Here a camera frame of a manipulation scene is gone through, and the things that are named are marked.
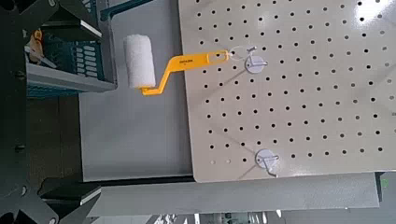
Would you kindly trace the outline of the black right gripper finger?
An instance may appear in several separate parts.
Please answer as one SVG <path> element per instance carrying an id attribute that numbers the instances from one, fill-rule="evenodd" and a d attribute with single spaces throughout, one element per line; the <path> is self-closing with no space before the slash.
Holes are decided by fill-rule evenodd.
<path id="1" fill-rule="evenodd" d="M 43 221 L 30 215 L 29 224 L 85 224 L 88 214 L 101 196 L 101 186 L 69 177 L 48 177 L 32 186 L 32 193 L 53 215 L 39 212 Z"/>
<path id="2" fill-rule="evenodd" d="M 100 40 L 103 36 L 81 0 L 28 0 L 28 35 L 38 29 L 68 41 Z"/>

